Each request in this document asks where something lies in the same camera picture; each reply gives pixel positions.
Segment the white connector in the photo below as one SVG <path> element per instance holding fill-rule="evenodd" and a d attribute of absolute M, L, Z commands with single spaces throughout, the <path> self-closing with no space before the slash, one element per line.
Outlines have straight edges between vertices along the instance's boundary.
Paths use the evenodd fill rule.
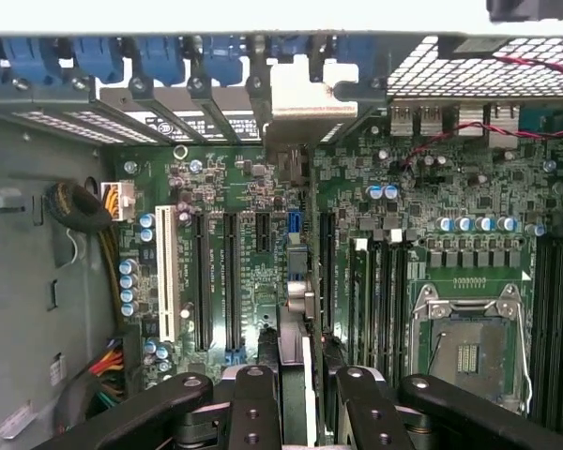
<path fill-rule="evenodd" d="M 109 195 L 105 199 L 104 193 L 107 189 Z M 132 182 L 100 183 L 100 197 L 105 201 L 104 205 L 113 216 L 113 221 L 135 219 L 135 186 Z"/>
<path fill-rule="evenodd" d="M 157 218 L 157 274 L 159 278 L 159 338 L 177 341 L 180 328 L 179 270 L 175 206 L 155 208 Z"/>

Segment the white pci slot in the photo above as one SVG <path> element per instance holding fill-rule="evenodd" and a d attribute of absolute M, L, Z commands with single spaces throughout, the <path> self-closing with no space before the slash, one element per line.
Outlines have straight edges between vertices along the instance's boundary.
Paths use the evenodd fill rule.
<path fill-rule="evenodd" d="M 179 271 L 175 207 L 157 206 L 157 271 L 159 274 L 159 338 L 177 341 L 179 336 Z"/>

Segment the perforated metal mesh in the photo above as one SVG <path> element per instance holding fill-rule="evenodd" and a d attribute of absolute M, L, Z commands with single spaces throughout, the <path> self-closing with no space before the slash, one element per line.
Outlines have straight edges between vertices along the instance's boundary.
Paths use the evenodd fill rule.
<path fill-rule="evenodd" d="M 396 98 L 563 97 L 563 74 L 546 67 L 505 64 L 493 59 L 438 60 L 436 36 L 411 52 L 388 80 Z M 563 66 L 563 38 L 521 37 L 495 56 L 540 59 Z"/>
<path fill-rule="evenodd" d="M 91 111 L 81 111 L 81 112 L 67 112 L 68 115 L 72 115 L 76 119 L 83 120 L 88 124 L 95 125 L 100 128 L 107 129 L 113 133 L 120 134 L 126 138 L 133 139 L 138 143 L 156 143 L 152 138 L 145 136 L 144 134 L 124 125 L 121 125 L 113 120 L 107 119 L 95 112 Z"/>
<path fill-rule="evenodd" d="M 48 127 L 62 129 L 68 133 L 77 134 L 100 143 L 123 143 L 123 141 L 112 138 L 111 136 L 71 124 L 70 122 L 51 117 L 50 115 L 46 115 L 42 112 L 14 112 L 13 115 L 33 122 L 38 122 L 39 124 L 46 125 Z"/>

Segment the motherboard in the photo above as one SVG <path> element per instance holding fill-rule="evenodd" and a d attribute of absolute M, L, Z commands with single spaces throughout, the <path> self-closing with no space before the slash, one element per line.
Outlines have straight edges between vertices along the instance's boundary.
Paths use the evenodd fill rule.
<path fill-rule="evenodd" d="M 117 152 L 135 210 L 119 226 L 122 311 L 142 327 L 146 388 L 255 362 L 304 283 L 320 311 L 301 312 L 347 364 L 528 411 L 536 245 L 563 233 L 563 139 L 492 146 L 484 132 L 413 155 L 426 138 L 382 122 L 305 149 L 300 184 L 261 146 Z"/>

